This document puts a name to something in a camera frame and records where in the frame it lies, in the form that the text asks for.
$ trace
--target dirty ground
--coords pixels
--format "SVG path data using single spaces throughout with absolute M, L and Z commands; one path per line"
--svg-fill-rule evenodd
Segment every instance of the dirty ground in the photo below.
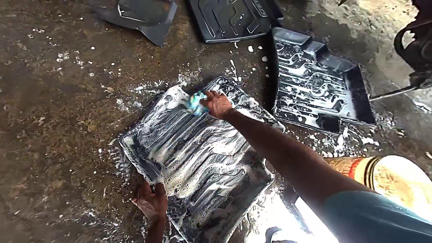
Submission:
M 271 37 L 206 45 L 185 0 L 163 48 L 100 20 L 85 1 L 0 2 L 1 242 L 142 242 L 142 214 L 129 201 L 141 177 L 115 139 L 152 97 L 177 84 L 193 93 L 223 74 L 273 105 Z M 372 95 L 407 85 L 412 71 L 392 42 L 416 15 L 410 1 L 338 2 L 281 0 L 284 27 L 360 64 Z M 286 127 L 324 157 L 397 154 L 431 176 L 431 106 L 420 90 L 373 102 L 374 128 L 349 125 L 332 136 Z

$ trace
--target red stripe on bucket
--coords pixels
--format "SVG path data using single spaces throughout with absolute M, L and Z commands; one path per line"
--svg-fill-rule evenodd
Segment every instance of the red stripe on bucket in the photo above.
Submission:
M 349 172 L 348 172 L 348 177 L 351 179 L 354 179 L 354 175 L 356 174 L 356 168 L 357 166 L 359 166 L 360 161 L 362 161 L 364 158 L 358 158 L 354 161 L 354 163 L 351 165 Z

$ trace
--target blue shirt sleeve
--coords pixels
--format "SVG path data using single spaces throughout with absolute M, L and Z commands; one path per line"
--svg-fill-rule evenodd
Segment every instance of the blue shirt sleeve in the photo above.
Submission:
M 432 243 L 431 222 L 373 192 L 331 195 L 323 213 L 329 230 L 344 242 Z

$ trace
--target car floor mat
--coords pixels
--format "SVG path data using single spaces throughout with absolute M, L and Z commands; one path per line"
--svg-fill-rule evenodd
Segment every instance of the car floor mat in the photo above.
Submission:
M 189 0 L 205 43 L 267 34 L 283 19 L 275 0 Z
M 203 90 L 224 92 L 243 114 L 285 130 L 233 81 L 218 77 Z M 188 112 L 188 98 L 168 89 L 119 142 L 147 180 L 163 179 L 167 216 L 187 242 L 228 242 L 274 175 L 232 125 Z
M 137 29 L 162 47 L 177 4 L 166 0 L 119 0 L 114 9 L 93 6 L 100 18 L 118 26 Z
M 332 134 L 340 132 L 341 121 L 375 124 L 358 65 L 333 56 L 311 36 L 279 27 L 272 33 L 278 120 Z

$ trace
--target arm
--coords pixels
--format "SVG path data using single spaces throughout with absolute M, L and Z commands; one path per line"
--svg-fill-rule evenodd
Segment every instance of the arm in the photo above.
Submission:
M 368 191 L 371 189 L 340 174 L 308 146 L 260 121 L 251 119 L 233 109 L 225 95 L 206 92 L 208 99 L 201 100 L 210 114 L 233 125 L 285 178 L 318 214 L 324 201 L 342 191 Z
M 149 224 L 145 242 L 162 242 L 163 232 L 168 222 L 166 217 L 168 198 L 163 184 L 156 184 L 155 193 L 152 193 L 150 184 L 144 181 L 138 190 L 137 198 L 132 199 L 132 202 L 144 213 Z

